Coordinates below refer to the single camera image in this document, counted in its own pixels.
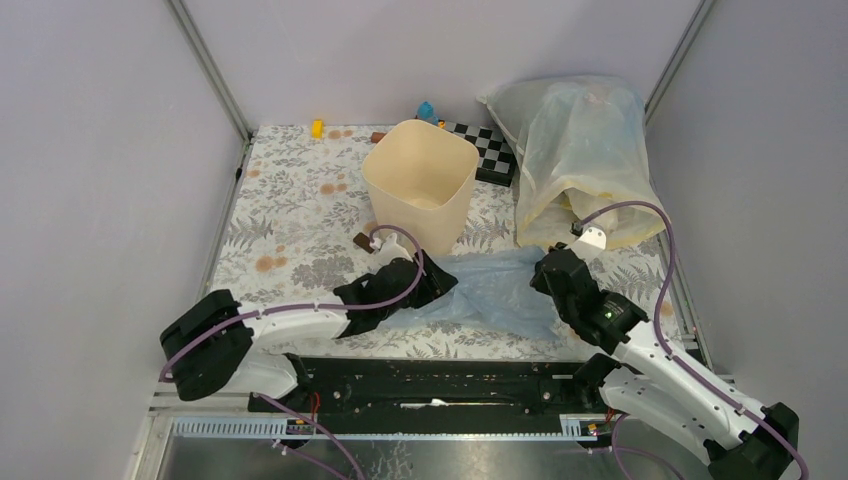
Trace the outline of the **blue plastic trash bag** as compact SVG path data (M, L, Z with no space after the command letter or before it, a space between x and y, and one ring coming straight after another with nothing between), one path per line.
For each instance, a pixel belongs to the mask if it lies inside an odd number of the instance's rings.
M436 265L454 276L457 285L419 309L396 312L386 325L418 328L450 323L553 341L559 323L553 301L530 286L535 264L544 255L541 248L530 246L438 258Z

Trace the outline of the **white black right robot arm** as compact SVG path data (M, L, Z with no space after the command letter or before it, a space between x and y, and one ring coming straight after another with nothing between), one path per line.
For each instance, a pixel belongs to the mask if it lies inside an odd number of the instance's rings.
M559 318L599 348L578 371L575 402L631 415L686 448L714 479L778 479L794 460L799 418L783 403L743 394L656 332L625 296L602 290L588 265L558 244L535 264L530 285Z

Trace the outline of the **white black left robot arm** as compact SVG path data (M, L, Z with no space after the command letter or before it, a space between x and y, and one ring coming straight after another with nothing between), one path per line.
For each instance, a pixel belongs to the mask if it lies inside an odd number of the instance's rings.
M166 356L162 379L175 386L184 402L221 390L256 392L296 411L310 397L303 370L293 355L266 357L262 347L362 335L398 312L435 302L458 283L423 253L412 260L396 257L375 273L335 288L325 303L244 311L230 290L215 290L161 333Z

